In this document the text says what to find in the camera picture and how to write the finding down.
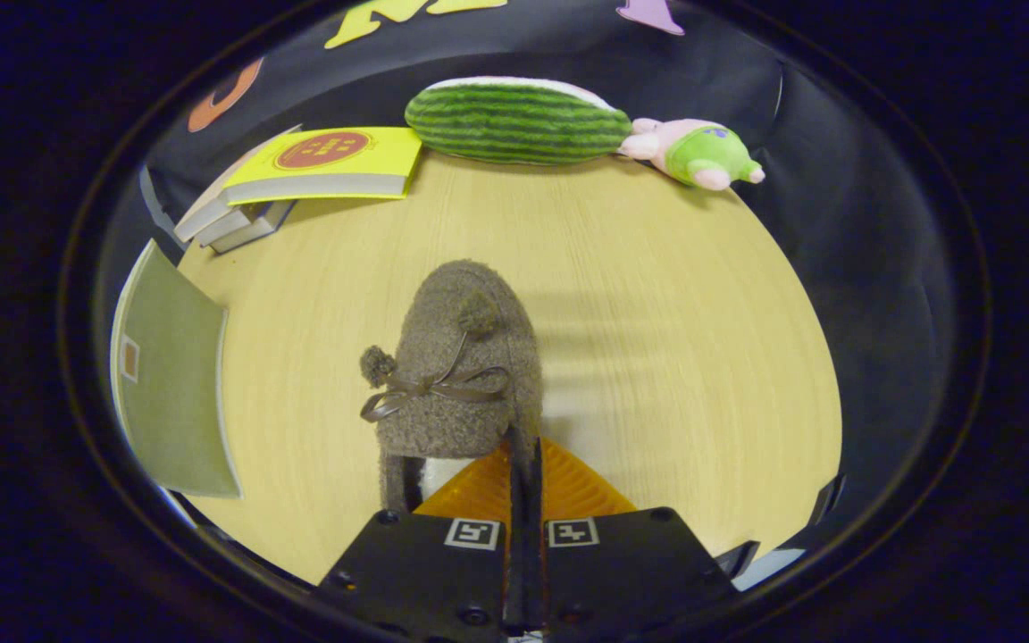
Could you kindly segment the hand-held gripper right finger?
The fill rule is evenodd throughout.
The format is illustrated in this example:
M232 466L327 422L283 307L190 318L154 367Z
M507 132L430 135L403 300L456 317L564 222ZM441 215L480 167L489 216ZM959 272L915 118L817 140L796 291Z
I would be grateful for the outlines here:
M569 449L540 441L540 614L551 638L675 638L738 596L670 507L636 507Z

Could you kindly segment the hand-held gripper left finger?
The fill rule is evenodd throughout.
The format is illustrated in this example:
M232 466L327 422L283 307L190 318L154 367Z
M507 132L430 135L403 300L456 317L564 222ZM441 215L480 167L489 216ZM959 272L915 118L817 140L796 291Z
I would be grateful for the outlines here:
M414 510L379 510L314 597L409 642L503 636L510 446L469 463Z

